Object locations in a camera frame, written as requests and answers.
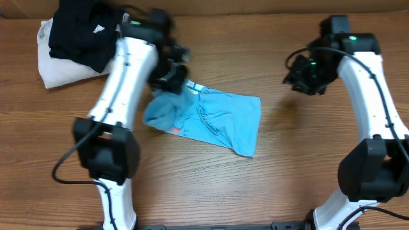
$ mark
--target blue cloth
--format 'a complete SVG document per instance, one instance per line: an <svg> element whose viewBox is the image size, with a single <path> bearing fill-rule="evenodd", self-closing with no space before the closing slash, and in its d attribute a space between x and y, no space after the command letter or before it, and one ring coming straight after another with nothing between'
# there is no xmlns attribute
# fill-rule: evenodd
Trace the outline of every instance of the blue cloth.
<svg viewBox="0 0 409 230"><path fill-rule="evenodd" d="M148 126L254 156L260 98L224 93L190 80L180 95L157 91L154 97L144 114Z"/></svg>

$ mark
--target garment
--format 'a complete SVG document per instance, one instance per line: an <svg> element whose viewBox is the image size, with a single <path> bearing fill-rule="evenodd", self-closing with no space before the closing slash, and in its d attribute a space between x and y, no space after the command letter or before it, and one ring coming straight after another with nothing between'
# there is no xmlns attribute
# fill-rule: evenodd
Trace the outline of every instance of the garment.
<svg viewBox="0 0 409 230"><path fill-rule="evenodd" d="M224 93L191 80L180 95L160 91L154 97L144 113L145 124L254 156L261 119L258 97Z"/></svg>
<svg viewBox="0 0 409 230"><path fill-rule="evenodd" d="M72 60L50 57L49 37L52 22L53 19L42 21L42 26L37 34L38 71L47 89L107 74L111 71L112 60L108 62L102 73L98 73L91 67L78 64Z"/></svg>
<svg viewBox="0 0 409 230"><path fill-rule="evenodd" d="M100 0L59 0L50 32L50 57L70 59L102 73L115 55L123 10Z"/></svg>

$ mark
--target pile of clothes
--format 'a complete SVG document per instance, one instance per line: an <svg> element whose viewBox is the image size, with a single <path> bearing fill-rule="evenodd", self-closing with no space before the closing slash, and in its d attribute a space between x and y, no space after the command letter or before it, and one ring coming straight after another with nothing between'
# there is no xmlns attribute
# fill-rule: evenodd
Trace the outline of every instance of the pile of clothes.
<svg viewBox="0 0 409 230"><path fill-rule="evenodd" d="M60 0L37 34L38 70L45 87L107 74L124 11L101 0Z"/></svg>

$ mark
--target wooden table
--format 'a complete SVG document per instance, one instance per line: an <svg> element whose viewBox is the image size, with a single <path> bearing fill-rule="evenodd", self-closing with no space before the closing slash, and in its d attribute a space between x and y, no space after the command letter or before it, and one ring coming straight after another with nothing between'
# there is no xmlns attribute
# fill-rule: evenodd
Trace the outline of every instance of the wooden table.
<svg viewBox="0 0 409 230"><path fill-rule="evenodd" d="M135 118L141 144L133 179L141 224L267 224L302 220L338 187L338 163L357 144L350 98L341 80L323 96L281 84L285 57L318 37L328 15L176 18L176 36L191 47L194 81L261 98L263 115L253 159L230 149L163 134L142 124L148 89ZM354 32L373 32L382 48L395 105L409 125L409 14L351 14ZM38 73L40 20L0 20L0 229L75 229L102 221L94 186L51 179L56 160L72 147L74 117L94 106L105 78L46 90ZM87 180L76 156L60 170ZM409 195L382 208L409 215ZM369 211L364 229L409 229Z"/></svg>

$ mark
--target black cloth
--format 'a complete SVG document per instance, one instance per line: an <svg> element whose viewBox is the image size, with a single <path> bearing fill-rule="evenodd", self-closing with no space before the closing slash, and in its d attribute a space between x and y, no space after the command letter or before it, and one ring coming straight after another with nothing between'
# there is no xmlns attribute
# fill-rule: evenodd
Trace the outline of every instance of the black cloth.
<svg viewBox="0 0 409 230"><path fill-rule="evenodd" d="M59 0L50 32L50 57L70 59L102 73L115 55L123 10L101 0ZM105 29L94 33L97 26Z"/></svg>

